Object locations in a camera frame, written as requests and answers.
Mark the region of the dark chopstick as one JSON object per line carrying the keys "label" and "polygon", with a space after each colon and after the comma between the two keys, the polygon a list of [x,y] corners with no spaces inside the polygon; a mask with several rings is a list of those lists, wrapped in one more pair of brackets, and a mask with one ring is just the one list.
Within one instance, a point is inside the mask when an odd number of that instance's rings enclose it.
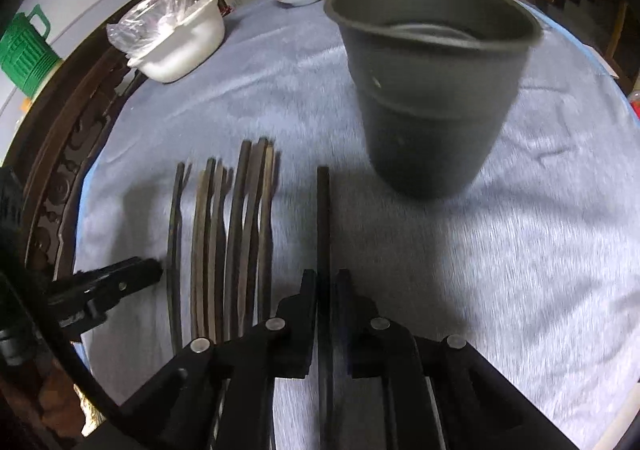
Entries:
{"label": "dark chopstick", "polygon": [[186,166],[179,162],[176,167],[174,186],[172,187],[168,240],[166,254],[166,292],[168,306],[169,332],[172,352],[176,354],[182,344],[180,310],[180,248],[181,248],[181,196]]}
{"label": "dark chopstick", "polygon": [[242,236],[242,213],[245,196],[245,179],[250,162],[250,140],[241,144],[238,166],[234,172],[232,202],[228,232],[226,277],[224,278],[224,339],[232,340],[238,329],[238,272]]}
{"label": "dark chopstick", "polygon": [[266,321],[271,308],[271,201],[273,183],[274,149],[271,142],[267,142],[265,150],[265,164],[262,172],[262,195],[260,196],[259,242],[257,267],[257,320]]}
{"label": "dark chopstick", "polygon": [[331,449],[333,424],[333,350],[331,326],[330,172],[317,168],[318,387],[320,448]]}
{"label": "dark chopstick", "polygon": [[209,229],[208,252],[208,334],[215,344],[224,340],[224,261],[227,236],[224,226],[226,199],[226,169],[217,163],[213,181],[212,218]]}
{"label": "dark chopstick", "polygon": [[206,337],[205,273],[206,240],[209,207],[212,198],[212,179],[216,160],[209,158],[198,175],[191,246],[191,328],[194,338]]}
{"label": "dark chopstick", "polygon": [[258,251],[258,215],[267,146],[268,140],[266,138],[260,138],[258,143],[253,144],[252,150],[250,150],[239,275],[238,316],[240,335],[244,335],[250,328],[254,316]]}

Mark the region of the blue table cover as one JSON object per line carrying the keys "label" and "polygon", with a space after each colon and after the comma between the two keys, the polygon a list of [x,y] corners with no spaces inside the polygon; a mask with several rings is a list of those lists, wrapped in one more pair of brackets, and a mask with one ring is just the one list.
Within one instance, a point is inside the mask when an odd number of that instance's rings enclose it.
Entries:
{"label": "blue table cover", "polygon": [[[84,181],[82,182],[80,187],[77,230],[75,234],[76,258],[74,261],[74,269],[83,272],[88,272],[90,270],[101,267],[102,262],[102,259],[95,259],[92,255],[89,254],[91,248],[91,239],[90,232],[86,232],[87,217],[90,215],[89,202],[92,196],[93,178],[94,174],[100,166],[101,158],[103,158],[103,153],[99,153],[96,156],[96,159],[89,168],[88,173],[85,176]],[[104,324],[102,324],[102,326],[93,328],[85,334],[81,334],[80,342],[74,345],[78,356],[81,358],[82,362],[85,363],[85,366],[88,368],[91,374],[96,373],[96,371],[94,370],[94,360],[96,360],[96,356],[94,355],[94,353],[96,352],[96,348],[101,344],[101,331],[103,330],[103,328]]]}

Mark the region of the grey table cloth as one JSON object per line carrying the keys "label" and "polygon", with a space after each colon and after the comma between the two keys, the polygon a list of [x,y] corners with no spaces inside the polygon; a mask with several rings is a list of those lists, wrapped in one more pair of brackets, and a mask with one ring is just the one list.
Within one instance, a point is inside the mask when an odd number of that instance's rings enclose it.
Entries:
{"label": "grey table cloth", "polygon": [[256,0],[174,84],[126,102],[94,174],[86,232],[101,267],[163,257],[179,162],[281,155],[273,288],[316,263],[316,170],[331,174],[332,262],[413,334],[466,338],[582,449],[639,378],[639,122],[608,72],[541,18],[518,100],[472,186],[407,200],[375,175],[337,26],[320,4]]}

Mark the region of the dark carved wooden sideboard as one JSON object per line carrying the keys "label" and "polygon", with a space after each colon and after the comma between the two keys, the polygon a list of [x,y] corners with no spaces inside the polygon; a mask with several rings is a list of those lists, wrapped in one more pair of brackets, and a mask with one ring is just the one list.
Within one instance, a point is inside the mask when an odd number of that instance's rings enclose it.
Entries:
{"label": "dark carved wooden sideboard", "polygon": [[1,167],[1,444],[75,449],[41,421],[40,390],[57,363],[117,427],[104,392],[62,331],[47,288],[70,278],[80,187],[134,92],[124,55],[94,30],[44,85]]}

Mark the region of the green thermos flask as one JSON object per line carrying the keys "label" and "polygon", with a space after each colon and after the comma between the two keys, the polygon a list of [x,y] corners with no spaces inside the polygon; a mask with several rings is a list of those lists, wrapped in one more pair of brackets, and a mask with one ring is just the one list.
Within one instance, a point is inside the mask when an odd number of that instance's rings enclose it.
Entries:
{"label": "green thermos flask", "polygon": [[28,98],[34,98],[62,59],[48,43],[51,23],[39,5],[18,12],[1,37],[1,69]]}

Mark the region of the white bowl with plastic bag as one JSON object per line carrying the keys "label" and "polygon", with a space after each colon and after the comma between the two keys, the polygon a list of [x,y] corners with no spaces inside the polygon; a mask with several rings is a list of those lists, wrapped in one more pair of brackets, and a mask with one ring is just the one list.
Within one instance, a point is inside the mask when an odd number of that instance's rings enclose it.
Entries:
{"label": "white bowl with plastic bag", "polygon": [[127,66],[169,84],[207,60],[226,30],[218,0],[142,0],[106,27]]}

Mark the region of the grey perforated utensil cup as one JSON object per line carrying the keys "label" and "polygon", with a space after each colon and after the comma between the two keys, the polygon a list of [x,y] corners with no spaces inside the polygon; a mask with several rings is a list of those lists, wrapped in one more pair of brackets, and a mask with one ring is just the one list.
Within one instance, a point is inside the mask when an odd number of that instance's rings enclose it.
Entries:
{"label": "grey perforated utensil cup", "polygon": [[326,0],[370,162],[418,200],[469,187],[518,95],[537,19],[515,0]]}

